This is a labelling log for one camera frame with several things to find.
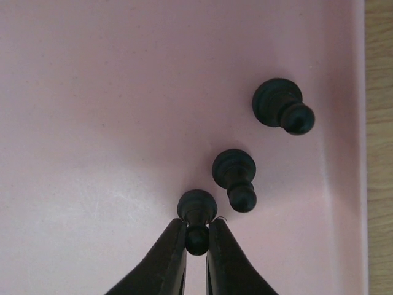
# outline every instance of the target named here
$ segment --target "wooden table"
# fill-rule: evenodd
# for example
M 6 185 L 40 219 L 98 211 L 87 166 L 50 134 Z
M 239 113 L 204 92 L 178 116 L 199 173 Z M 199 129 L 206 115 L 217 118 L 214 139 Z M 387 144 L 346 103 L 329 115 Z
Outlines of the wooden table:
M 366 1 L 370 294 L 393 294 L 393 1 Z

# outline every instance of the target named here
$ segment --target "black plastic piece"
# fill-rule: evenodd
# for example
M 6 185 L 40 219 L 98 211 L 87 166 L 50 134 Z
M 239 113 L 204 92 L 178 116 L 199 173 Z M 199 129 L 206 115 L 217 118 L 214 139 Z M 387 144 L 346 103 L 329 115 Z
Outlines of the black plastic piece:
M 278 295 L 253 268 L 224 220 L 215 219 L 209 228 L 208 295 Z
M 226 150 L 214 160 L 214 181 L 227 190 L 229 202 L 237 212 L 250 212 L 257 204 L 257 196 L 251 183 L 256 171 L 252 157 L 240 149 Z
M 189 226 L 185 233 L 185 248 L 195 256 L 209 249 L 209 229 L 206 227 L 217 214 L 213 196 L 201 189 L 186 192 L 177 204 L 177 215 Z
M 315 123 L 314 112 L 303 103 L 299 87 L 287 79 L 270 79 L 258 87 L 252 110 L 262 124 L 282 127 L 292 135 L 309 132 Z
M 141 263 L 106 295 L 183 295 L 186 227 L 173 219 Z

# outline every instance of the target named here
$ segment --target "wooden surface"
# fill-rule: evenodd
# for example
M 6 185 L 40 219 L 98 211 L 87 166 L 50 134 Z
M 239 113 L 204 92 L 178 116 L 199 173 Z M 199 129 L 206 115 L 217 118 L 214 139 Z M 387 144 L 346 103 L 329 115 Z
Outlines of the wooden surface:
M 393 1 L 366 1 L 370 294 L 393 294 Z

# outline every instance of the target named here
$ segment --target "black chess pawn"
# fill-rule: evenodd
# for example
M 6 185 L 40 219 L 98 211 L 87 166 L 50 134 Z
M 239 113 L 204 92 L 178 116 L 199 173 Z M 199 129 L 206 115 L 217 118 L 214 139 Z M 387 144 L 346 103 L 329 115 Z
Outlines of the black chess pawn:
M 217 214 L 213 196 L 201 189 L 186 192 L 177 204 L 177 215 L 188 224 L 185 232 L 185 248 L 195 256 L 209 249 L 209 229 L 206 227 Z
M 240 149 L 224 151 L 214 160 L 214 181 L 227 190 L 230 205 L 237 212 L 249 212 L 257 204 L 257 196 L 251 183 L 256 171 L 254 160 Z
M 262 124 L 282 127 L 292 135 L 309 132 L 315 123 L 314 112 L 303 103 L 299 87 L 287 79 L 270 79 L 258 87 L 252 109 Z

